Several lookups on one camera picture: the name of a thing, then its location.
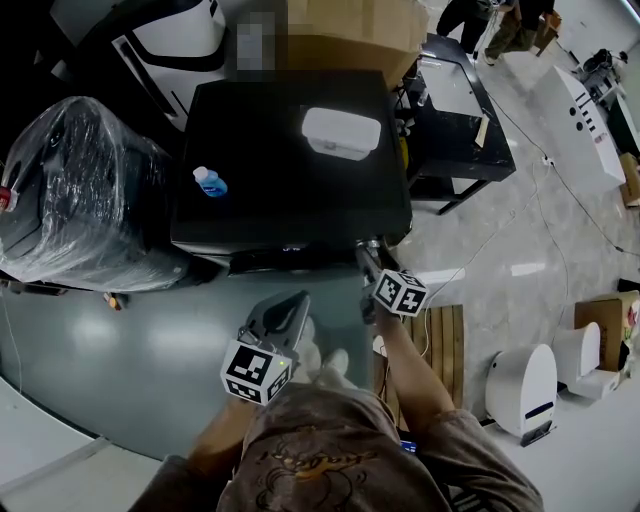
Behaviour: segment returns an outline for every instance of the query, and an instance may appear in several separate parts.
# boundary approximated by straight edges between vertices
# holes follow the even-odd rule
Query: white toilet-shaped object
[[[600,327],[559,331],[553,341],[558,381],[576,395],[599,400],[616,389],[620,374],[596,370],[600,364]]]
[[[537,439],[551,426],[557,381],[556,361],[548,345],[501,352],[487,377],[487,412],[510,434]]]

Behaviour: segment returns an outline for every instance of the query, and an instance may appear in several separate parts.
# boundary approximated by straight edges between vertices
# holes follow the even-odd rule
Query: plastic bottle
[[[220,197],[227,193],[229,188],[227,184],[218,176],[218,173],[207,169],[206,167],[198,167],[193,171],[196,183],[209,197]]]

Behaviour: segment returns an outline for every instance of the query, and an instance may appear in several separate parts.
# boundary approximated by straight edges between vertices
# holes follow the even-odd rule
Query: black side table
[[[438,67],[438,63],[448,69],[453,68],[451,63],[460,66],[469,82],[467,93],[473,94],[477,100],[477,115],[438,110],[432,96],[436,91],[429,90],[428,96],[423,93],[427,86],[419,72],[415,79],[405,78],[404,81],[415,120],[407,137],[410,157],[407,178],[411,199],[448,201],[438,211],[442,215],[488,183],[504,180],[515,172],[516,166],[489,95],[458,42],[429,34],[422,46],[420,59],[434,67]],[[489,123],[484,147],[480,148],[475,139],[482,114],[487,116]],[[452,178],[476,181],[458,194],[454,191]]]

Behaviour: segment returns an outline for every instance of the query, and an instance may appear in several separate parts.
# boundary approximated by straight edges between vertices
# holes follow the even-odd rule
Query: shirt sleeve
[[[475,493],[499,512],[543,511],[538,490],[469,412],[444,413],[416,438],[420,460],[436,480]]]
[[[129,512],[211,512],[226,485],[190,468],[182,457],[167,457]]]

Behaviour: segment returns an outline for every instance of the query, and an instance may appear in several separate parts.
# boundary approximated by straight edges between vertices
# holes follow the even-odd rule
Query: wooden pallet
[[[464,321],[462,306],[445,306],[422,311],[416,318],[407,317],[404,325],[409,331],[418,352],[425,350],[425,315],[429,333],[429,347],[424,359],[440,378],[456,407],[462,407],[464,384]],[[380,396],[396,417],[401,430],[407,430],[402,417],[398,397],[393,389],[390,375],[386,379],[387,360],[374,354],[374,391]]]

